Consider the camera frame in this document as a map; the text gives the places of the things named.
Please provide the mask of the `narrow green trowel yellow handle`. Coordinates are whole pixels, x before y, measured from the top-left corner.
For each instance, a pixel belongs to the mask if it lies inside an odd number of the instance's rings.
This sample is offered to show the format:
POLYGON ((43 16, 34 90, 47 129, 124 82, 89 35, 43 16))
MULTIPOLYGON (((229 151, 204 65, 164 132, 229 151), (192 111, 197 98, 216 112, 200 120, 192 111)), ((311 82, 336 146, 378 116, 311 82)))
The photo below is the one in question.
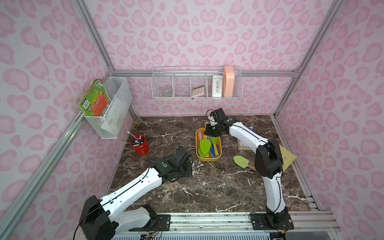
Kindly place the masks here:
POLYGON ((211 142, 217 145, 217 143, 218 143, 218 138, 216 138, 216 137, 211 137, 211 142))

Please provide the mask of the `round green trowel yellow handle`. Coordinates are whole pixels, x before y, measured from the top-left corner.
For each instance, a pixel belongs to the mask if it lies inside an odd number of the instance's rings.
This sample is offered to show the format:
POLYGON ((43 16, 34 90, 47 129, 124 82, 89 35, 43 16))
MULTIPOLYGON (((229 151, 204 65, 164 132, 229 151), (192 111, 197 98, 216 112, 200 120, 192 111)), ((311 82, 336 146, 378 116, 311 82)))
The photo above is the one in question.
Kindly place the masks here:
POLYGON ((200 141, 200 149, 205 157, 211 149, 212 142, 208 139, 208 136, 205 134, 205 131, 202 131, 202 136, 203 138, 200 141))

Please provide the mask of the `pale green shovel wooden handle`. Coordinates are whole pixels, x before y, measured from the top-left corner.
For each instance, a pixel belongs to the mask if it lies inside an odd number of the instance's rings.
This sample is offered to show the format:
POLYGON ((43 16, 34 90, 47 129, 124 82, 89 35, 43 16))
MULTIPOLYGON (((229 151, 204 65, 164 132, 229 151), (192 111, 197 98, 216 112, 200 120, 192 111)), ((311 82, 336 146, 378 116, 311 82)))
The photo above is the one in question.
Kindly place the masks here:
POLYGON ((238 165, 239 167, 243 168, 243 169, 246 169, 246 168, 249 168, 250 170, 256 172, 256 168, 251 165, 250 161, 242 156, 234 156, 233 157, 233 160, 235 162, 236 165, 238 165))

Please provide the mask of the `green pointed trowel yellow handle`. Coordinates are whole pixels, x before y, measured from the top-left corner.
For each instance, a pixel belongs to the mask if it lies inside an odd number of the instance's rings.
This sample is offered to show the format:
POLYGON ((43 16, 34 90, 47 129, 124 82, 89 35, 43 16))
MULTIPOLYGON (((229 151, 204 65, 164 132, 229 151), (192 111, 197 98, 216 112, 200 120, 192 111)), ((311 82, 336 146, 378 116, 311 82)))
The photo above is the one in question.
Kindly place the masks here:
POLYGON ((202 139, 199 143, 198 154, 201 158, 205 158, 210 150, 210 142, 207 139, 202 139))

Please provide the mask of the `blue shovel wooden handle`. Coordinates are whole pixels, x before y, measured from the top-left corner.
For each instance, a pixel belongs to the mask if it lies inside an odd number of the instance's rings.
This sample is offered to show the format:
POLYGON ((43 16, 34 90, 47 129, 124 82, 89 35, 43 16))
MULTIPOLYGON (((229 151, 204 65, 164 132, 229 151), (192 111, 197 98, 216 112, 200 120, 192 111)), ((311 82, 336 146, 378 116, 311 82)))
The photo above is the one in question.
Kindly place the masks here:
POLYGON ((211 143, 211 148, 210 148, 210 151, 209 151, 209 157, 210 158, 217 158, 219 155, 220 154, 218 152, 217 145, 214 144, 214 143, 211 143))

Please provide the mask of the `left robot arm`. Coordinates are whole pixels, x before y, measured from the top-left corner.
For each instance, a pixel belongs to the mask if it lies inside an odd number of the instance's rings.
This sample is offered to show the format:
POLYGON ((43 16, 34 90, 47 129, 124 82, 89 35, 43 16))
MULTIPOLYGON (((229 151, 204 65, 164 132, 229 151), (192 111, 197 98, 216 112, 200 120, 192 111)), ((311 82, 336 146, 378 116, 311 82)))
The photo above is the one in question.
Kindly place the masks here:
POLYGON ((89 197, 83 206, 78 227, 88 240, 111 240, 123 232, 141 232, 142 240, 162 237, 169 231, 171 216, 159 215, 149 205, 128 211, 128 207, 151 190, 167 182, 192 176, 192 156, 183 147, 172 155, 155 160, 141 175, 117 191, 89 197))

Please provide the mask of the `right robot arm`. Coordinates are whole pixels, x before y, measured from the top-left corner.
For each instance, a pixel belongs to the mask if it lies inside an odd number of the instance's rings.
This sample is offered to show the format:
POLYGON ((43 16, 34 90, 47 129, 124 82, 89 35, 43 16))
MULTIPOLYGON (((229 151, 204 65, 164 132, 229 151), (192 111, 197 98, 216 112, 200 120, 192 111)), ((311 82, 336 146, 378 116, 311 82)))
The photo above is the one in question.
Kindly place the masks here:
POLYGON ((283 175, 283 157, 277 140, 268 140, 247 128, 235 118, 228 117, 222 108, 212 110, 208 116, 205 135, 220 137, 224 134, 237 138, 255 153, 254 167, 263 178, 266 190, 266 212, 272 219, 281 219, 288 215, 283 198, 281 178, 283 175))

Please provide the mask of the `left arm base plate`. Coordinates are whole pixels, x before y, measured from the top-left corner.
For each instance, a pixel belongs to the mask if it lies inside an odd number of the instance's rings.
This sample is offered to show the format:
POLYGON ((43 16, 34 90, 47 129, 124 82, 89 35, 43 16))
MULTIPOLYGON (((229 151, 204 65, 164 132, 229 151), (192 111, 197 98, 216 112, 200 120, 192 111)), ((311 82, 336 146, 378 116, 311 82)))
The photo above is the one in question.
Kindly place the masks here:
POLYGON ((163 231, 170 230, 171 215, 156 215, 151 217, 149 222, 141 228, 132 228, 129 232, 151 232, 151 231, 163 231))

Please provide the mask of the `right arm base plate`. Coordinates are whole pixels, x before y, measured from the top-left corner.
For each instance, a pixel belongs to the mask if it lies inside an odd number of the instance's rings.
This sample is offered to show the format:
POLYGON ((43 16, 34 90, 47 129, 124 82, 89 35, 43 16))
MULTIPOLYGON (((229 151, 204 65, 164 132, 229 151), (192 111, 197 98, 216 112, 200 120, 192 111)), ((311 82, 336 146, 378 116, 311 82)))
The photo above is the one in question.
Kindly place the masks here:
POLYGON ((252 223, 253 230, 289 231, 295 229, 290 214, 286 212, 279 214, 252 212, 248 218, 252 223))

